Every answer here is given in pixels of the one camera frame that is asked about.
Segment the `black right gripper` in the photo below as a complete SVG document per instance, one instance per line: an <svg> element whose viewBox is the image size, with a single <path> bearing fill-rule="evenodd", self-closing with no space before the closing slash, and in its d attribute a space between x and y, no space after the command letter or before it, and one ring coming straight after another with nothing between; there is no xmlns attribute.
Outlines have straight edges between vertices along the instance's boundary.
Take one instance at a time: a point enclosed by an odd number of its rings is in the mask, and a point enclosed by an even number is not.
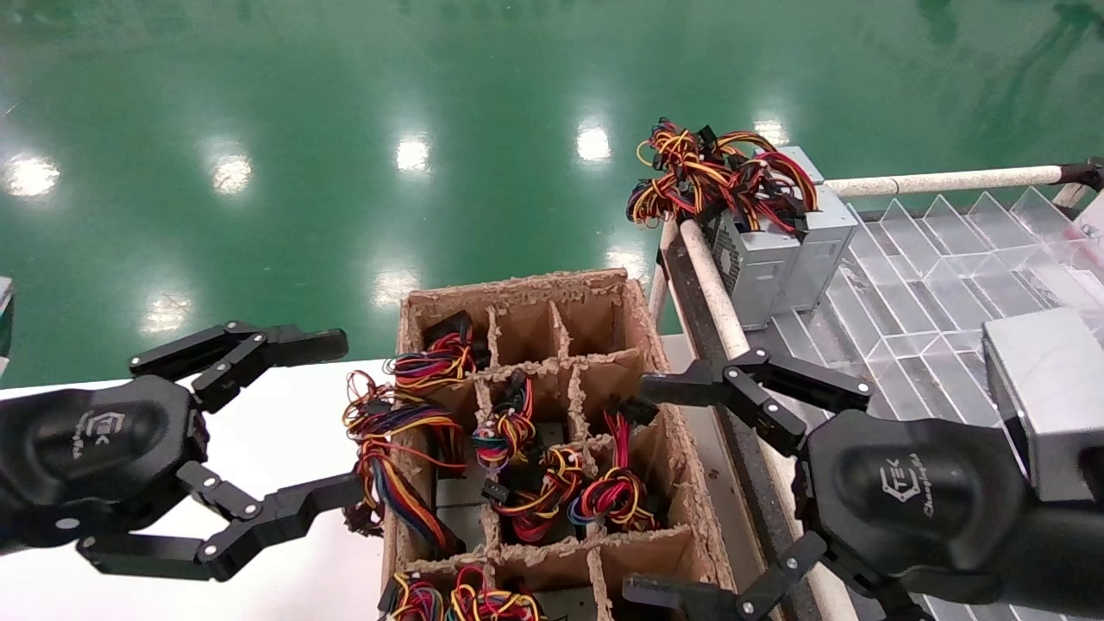
<svg viewBox="0 0 1104 621"><path fill-rule="evenodd" d="M839 414L809 433L776 394ZM643 373L643 401L722 406L777 453L798 457L798 518L815 531L742 594L627 573L624 598L687 620L765 620L824 564L875 599L887 620L930 620L910 593L958 604L996 601L1001 547L1033 496L1008 436L933 417L878 419L861 412L871 394L871 386L848 373L762 348L728 361L694 359L683 373Z"/></svg>

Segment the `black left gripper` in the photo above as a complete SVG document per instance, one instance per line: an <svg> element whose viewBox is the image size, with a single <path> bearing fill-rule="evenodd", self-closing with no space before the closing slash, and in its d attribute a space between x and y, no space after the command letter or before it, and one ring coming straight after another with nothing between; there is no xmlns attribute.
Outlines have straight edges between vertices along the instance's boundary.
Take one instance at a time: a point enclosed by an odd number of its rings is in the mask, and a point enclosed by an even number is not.
<svg viewBox="0 0 1104 621"><path fill-rule="evenodd" d="M201 409L216 413L272 368L347 354L342 329L219 323L132 357L129 371L142 377L125 385L6 398L3 552L85 538L78 552L99 573L229 581L265 548L306 536L318 515L354 505L364 490L348 473L253 499L198 463L210 440ZM193 394L173 385L193 373ZM131 533L161 519L188 491L229 523L224 530L205 540Z"/></svg>

